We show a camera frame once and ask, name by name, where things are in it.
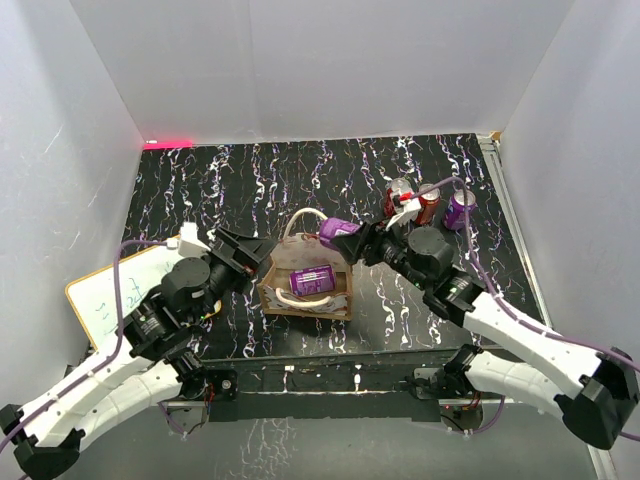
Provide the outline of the purple Fanta can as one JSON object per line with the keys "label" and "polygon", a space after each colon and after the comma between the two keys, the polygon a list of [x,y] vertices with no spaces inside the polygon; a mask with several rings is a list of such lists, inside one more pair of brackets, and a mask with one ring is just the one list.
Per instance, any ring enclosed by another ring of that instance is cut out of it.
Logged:
{"label": "purple Fanta can", "polygon": [[450,231],[459,231],[464,227],[465,213],[471,214],[476,207],[476,196],[462,189],[457,190],[449,199],[442,217],[442,225]]}
{"label": "purple Fanta can", "polygon": [[335,273],[330,265],[295,270],[290,274],[290,286],[299,297],[330,292],[336,287]]}
{"label": "purple Fanta can", "polygon": [[331,241],[342,235],[350,235],[360,228],[358,224],[351,223],[335,217],[325,219],[319,228],[318,237],[320,243],[327,248],[332,248]]}

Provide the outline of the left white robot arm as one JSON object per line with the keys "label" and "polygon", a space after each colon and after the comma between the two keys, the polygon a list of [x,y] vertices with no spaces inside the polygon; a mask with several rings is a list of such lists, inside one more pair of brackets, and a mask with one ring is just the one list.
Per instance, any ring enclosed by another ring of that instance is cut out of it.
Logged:
{"label": "left white robot arm", "polygon": [[139,411],[181,395],[200,396],[205,368],[187,340],[230,292],[242,292],[267,266],[277,242],[185,223],[176,238],[150,241],[174,251],[178,262],[129,314],[123,312],[120,262],[113,262],[114,337],[36,399],[1,409],[1,445],[14,447],[23,478],[54,479],[78,459],[83,446]]}

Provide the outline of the burlap canvas tote bag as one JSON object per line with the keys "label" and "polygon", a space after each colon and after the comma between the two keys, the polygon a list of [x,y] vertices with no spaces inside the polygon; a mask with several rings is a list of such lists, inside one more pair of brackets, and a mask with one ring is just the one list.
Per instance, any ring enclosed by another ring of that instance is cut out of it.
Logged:
{"label": "burlap canvas tote bag", "polygon": [[270,254],[271,266],[258,284],[262,310],[268,315],[349,321],[352,267],[339,252],[325,246],[318,231],[294,231],[296,221],[305,215],[316,216],[319,225],[329,219],[310,207],[290,218]]}

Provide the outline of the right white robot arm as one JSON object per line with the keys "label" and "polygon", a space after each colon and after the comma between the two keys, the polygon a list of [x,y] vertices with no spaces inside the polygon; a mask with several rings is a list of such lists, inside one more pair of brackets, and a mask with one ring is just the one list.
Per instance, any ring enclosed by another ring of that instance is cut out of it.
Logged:
{"label": "right white robot arm", "polygon": [[600,450],[623,436],[639,404],[639,366],[623,351],[561,336],[517,312],[455,265],[454,248],[435,228],[420,227],[402,238],[381,224],[364,223],[338,231],[330,243],[349,264],[388,265],[422,291],[434,314],[517,358],[465,346],[432,377],[434,387],[460,397],[480,391],[526,403]]}

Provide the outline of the red Coca-Cola can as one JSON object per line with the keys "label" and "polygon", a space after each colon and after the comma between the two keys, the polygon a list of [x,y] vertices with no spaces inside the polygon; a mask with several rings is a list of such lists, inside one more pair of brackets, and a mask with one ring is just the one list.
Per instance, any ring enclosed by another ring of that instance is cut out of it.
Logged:
{"label": "red Coca-Cola can", "polygon": [[413,194],[412,185],[406,178],[395,178],[387,183],[383,212],[390,218],[401,211],[402,201]]}
{"label": "red Coca-Cola can", "polygon": [[420,210],[414,220],[417,226],[429,226],[432,224],[440,203],[440,189],[432,184],[423,184],[419,187]]}

